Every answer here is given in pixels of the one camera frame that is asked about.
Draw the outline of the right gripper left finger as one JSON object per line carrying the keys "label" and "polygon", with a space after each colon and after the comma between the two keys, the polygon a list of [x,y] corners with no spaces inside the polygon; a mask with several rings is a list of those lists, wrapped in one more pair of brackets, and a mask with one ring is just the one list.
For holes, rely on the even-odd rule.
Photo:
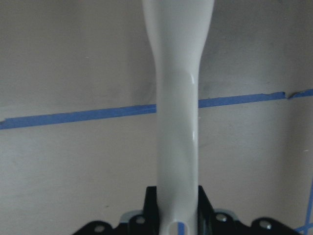
{"label": "right gripper left finger", "polygon": [[107,222],[96,220],[87,223],[75,232],[76,235],[157,235],[159,234],[159,211],[157,206],[157,188],[146,188],[143,209],[128,212],[121,217],[114,228]]}

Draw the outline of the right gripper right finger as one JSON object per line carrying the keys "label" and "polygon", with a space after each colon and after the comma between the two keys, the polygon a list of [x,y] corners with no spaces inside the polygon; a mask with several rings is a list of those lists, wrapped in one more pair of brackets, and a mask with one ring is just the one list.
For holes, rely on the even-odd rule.
{"label": "right gripper right finger", "polygon": [[260,217],[251,225],[224,211],[215,211],[203,189],[199,186],[198,199],[199,235],[297,235],[289,226],[269,217]]}

